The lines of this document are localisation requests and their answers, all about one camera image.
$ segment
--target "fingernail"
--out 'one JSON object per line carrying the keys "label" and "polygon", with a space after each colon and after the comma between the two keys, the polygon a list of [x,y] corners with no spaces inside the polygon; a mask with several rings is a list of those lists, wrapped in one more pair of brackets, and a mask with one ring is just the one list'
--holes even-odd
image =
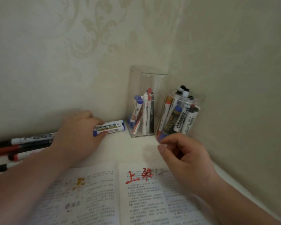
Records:
{"label": "fingernail", "polygon": [[162,154],[163,150],[165,149],[163,145],[158,145],[157,148],[160,154]]}

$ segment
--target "table surface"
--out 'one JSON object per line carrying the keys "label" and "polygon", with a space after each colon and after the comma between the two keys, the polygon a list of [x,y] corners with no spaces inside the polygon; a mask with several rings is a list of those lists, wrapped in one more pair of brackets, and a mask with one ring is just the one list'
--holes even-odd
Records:
{"label": "table surface", "polygon": [[[128,130],[109,134],[101,142],[100,146],[89,157],[75,167],[92,166],[104,162],[117,163],[152,163],[152,167],[167,167],[157,150],[158,142],[155,136],[131,138]],[[0,157],[0,164],[9,163],[7,156]],[[217,173],[239,192],[256,203],[259,207],[281,221],[277,215],[258,201],[247,189],[234,180],[224,170],[214,163]]]}

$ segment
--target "pen holder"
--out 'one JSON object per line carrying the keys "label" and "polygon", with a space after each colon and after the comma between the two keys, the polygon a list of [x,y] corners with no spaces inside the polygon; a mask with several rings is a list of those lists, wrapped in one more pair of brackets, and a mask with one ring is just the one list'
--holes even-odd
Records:
{"label": "pen holder", "polygon": [[170,80],[171,76],[159,69],[131,67],[126,110],[131,137],[155,135]]}
{"label": "pen holder", "polygon": [[181,132],[190,134],[194,121],[201,109],[198,104],[204,100],[204,96],[198,96],[189,92],[187,95],[177,89],[168,93],[163,113],[158,125],[156,139],[160,142],[166,136]]}

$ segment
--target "red handwritten chinese characters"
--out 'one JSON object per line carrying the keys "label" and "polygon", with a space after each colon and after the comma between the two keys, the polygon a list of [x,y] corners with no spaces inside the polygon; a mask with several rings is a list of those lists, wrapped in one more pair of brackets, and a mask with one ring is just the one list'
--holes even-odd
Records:
{"label": "red handwritten chinese characters", "polygon": [[[141,174],[141,176],[143,177],[143,179],[146,179],[146,181],[148,181],[148,178],[152,178],[152,176],[154,176],[154,174],[151,173],[152,170],[150,168],[144,168],[143,169],[143,173]],[[131,171],[129,171],[129,174],[130,174],[130,181],[127,181],[126,184],[129,184],[133,181],[139,181],[140,178],[135,178],[135,179],[132,179],[132,177],[135,175],[135,174],[132,174]]]}

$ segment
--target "open book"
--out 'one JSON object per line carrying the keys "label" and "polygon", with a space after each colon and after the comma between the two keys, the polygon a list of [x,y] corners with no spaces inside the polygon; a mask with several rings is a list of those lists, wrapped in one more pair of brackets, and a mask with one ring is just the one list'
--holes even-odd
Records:
{"label": "open book", "polygon": [[184,195],[171,172],[147,164],[69,169],[44,193],[27,224],[217,224],[204,201]]}

